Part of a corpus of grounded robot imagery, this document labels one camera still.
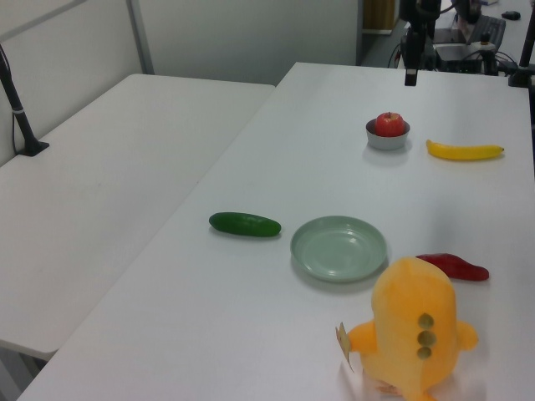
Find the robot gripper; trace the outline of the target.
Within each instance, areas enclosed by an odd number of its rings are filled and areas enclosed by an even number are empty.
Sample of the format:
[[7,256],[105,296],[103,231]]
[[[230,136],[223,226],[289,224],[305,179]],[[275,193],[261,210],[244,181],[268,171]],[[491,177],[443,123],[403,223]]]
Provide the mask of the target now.
[[399,18],[410,25],[405,45],[405,86],[414,87],[420,68],[420,33],[441,13],[441,0],[400,0]]

